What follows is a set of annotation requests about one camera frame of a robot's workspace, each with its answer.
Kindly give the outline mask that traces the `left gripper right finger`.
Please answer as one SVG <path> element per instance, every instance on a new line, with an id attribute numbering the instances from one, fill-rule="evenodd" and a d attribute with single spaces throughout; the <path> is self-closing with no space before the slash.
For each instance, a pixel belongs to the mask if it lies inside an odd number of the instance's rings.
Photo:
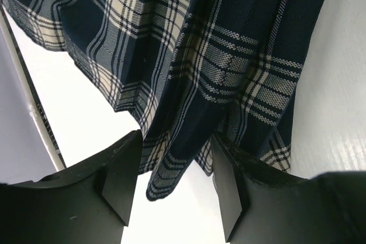
<path id="1" fill-rule="evenodd" d="M 365 172 L 300 178 L 220 133 L 212 138 L 212 156 L 227 243 L 365 242 Z"/>

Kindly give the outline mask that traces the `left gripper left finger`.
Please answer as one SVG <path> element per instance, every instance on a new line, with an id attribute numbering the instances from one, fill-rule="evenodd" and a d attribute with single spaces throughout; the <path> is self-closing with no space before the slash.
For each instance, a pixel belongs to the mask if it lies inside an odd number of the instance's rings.
<path id="1" fill-rule="evenodd" d="M 135 130 L 40 181 L 1 184 L 1 242 L 120 243 L 141 154 Z"/>

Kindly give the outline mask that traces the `navy plaid skirt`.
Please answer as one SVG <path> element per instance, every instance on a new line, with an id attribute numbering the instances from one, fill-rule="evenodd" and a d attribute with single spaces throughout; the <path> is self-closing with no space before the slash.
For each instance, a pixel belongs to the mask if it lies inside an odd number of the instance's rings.
<path id="1" fill-rule="evenodd" d="M 296 86 L 324 0 L 1 0 L 37 45 L 65 51 L 144 140 L 150 201 L 196 161 L 213 172 L 223 133 L 291 166 Z"/>

